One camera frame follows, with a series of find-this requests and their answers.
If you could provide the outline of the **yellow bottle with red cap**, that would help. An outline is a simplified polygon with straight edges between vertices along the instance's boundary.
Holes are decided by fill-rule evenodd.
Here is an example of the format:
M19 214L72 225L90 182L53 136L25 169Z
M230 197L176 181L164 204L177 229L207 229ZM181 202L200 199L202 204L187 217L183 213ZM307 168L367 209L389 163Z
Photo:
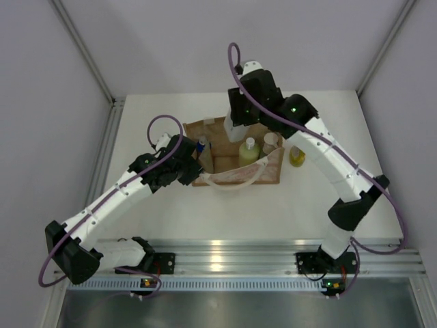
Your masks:
M290 164L294 167L301 167L305 162L305 153L297 146L292 146L289 153Z

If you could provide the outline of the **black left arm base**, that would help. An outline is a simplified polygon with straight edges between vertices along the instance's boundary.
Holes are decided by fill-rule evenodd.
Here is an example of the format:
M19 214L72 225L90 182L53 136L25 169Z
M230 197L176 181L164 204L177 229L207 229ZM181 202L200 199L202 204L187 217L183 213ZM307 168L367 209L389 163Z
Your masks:
M158 252L146 256L137 266L122 266L116 268L116 274L127 274L134 271L152 275L173 275L175 271L175 253Z

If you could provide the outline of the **light green lotion bottle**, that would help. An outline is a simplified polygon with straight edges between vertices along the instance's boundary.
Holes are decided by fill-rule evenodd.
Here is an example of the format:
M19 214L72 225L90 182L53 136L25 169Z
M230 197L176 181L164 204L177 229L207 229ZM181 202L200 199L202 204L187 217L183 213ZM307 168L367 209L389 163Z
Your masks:
M238 162L240 167L253 164L259 159L260 147L253 137L248 137L239 147Z

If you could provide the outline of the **burlap canvas tote bag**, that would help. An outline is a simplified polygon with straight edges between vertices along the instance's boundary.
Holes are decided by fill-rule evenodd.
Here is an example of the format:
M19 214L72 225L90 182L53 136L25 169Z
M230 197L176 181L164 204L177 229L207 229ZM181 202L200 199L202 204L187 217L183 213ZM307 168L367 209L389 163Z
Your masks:
M228 140L224 128L224 117L184 123L186 136L199 141L205 137L211 144L212 173L200 175L192 185L194 187L215 187L216 185L241 185L252 182L254 185L276 185L280 182L284 155L283 138L273 146L267 159L241 167L239 164L239 149L244 141L232 143Z

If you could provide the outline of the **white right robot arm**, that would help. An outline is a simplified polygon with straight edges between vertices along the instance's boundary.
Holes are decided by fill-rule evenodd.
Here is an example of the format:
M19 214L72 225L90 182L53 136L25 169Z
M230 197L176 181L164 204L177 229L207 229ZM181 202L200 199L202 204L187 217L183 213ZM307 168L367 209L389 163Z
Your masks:
M328 210L330 225L320 245L318 264L325 271L334 271L341 266L359 223L385 193L389 179L362 170L338 146L304 96L284 97L271 72L257 62L254 65L232 69L238 86L228 91L230 109L224 123L228 139L240 141L251 125L261 124L302 150L325 175L339 199Z

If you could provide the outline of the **orange bottle with blue cap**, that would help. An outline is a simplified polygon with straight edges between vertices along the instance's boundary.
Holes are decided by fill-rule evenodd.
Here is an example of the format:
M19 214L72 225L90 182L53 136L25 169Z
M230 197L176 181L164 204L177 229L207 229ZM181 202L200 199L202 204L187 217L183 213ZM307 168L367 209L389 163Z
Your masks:
M205 136L201 136L197 142L197 160L205 172L214 173L211 145Z

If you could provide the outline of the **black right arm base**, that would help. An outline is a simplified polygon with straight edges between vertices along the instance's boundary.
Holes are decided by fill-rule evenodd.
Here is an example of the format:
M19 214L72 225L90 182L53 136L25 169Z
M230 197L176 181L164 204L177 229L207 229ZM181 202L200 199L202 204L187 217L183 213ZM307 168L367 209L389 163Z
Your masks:
M323 251L298 252L295 255L298 273L302 275L353 274L358 260L353 252L345 252L332 259Z

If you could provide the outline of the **white bottle with grey cap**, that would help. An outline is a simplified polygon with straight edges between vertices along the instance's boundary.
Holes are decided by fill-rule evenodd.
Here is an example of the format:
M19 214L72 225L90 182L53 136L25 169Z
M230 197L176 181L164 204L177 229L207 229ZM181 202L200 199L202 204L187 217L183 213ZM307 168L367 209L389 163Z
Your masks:
M250 126L239 125L234 126L234 122L231 119L231 109L228 110L223 122L223 128L225 129L226 136L230 143L237 143L244 139L244 136L250 129Z

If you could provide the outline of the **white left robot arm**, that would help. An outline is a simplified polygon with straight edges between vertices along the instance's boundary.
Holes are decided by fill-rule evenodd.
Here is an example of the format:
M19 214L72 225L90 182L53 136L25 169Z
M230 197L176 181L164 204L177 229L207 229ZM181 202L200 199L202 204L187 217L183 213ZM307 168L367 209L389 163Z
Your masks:
M154 265L155 251L143 238L121 237L102 241L103 232L136 203L178 181L189 185L203 168L194 157L197 144L182 135L164 134L156 153L138 156L122 177L79 214L45 228L49 256L73 284L81 284L96 272L147 273Z

